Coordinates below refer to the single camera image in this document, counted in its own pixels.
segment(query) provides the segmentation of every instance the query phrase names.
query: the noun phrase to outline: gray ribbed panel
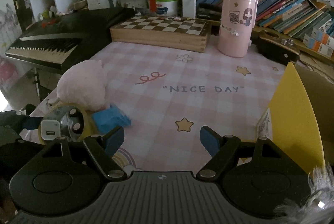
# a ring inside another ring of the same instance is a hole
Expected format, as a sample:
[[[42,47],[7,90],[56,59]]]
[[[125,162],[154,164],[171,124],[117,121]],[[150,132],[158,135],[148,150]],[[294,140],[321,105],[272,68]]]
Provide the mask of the gray ribbed panel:
[[[91,205],[71,215],[42,218],[20,212],[11,224],[277,224],[234,208],[217,185],[190,172],[134,172],[108,183]]]

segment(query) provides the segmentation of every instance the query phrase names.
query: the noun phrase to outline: yellow star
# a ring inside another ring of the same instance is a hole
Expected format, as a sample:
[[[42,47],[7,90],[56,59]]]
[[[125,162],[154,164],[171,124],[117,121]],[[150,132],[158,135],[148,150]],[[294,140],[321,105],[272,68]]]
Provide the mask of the yellow star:
[[[188,121],[188,119],[186,119],[185,117],[182,118],[182,120],[180,121],[175,121],[175,124],[177,125],[178,132],[182,131],[190,132],[190,127],[194,125],[193,122]]]
[[[240,66],[238,66],[237,72],[241,73],[244,76],[250,74],[250,72],[247,70],[246,67],[240,67]]]

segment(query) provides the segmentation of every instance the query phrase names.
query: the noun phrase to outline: stuffed animal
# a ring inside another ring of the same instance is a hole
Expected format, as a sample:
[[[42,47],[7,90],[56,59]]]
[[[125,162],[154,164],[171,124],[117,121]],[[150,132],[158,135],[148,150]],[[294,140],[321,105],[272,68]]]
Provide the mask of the stuffed animal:
[[[60,78],[57,97],[63,103],[76,103],[93,112],[108,108],[105,102],[106,73],[101,61],[83,61]]]

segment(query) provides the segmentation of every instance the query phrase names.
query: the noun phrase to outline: pink checkered tablecloth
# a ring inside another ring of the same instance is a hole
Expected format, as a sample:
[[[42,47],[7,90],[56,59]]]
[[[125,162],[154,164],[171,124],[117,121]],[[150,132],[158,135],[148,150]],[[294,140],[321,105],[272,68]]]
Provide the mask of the pink checkered tablecloth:
[[[113,42],[92,57],[107,72],[106,101],[132,120],[114,156],[118,164],[196,173],[211,158],[199,140],[203,125],[222,136],[255,140],[255,125],[285,66],[258,54],[254,45],[244,58],[225,56],[216,41],[211,36],[205,53]],[[53,91],[47,99],[55,97]],[[48,111],[44,100],[32,116]],[[21,136],[38,142],[36,130]]]

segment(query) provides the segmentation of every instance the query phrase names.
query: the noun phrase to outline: pink cup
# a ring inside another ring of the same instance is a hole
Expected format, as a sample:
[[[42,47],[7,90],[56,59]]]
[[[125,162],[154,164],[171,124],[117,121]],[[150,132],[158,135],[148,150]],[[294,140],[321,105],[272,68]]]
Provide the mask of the pink cup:
[[[231,57],[244,57],[255,26],[258,0],[224,0],[218,50]]]

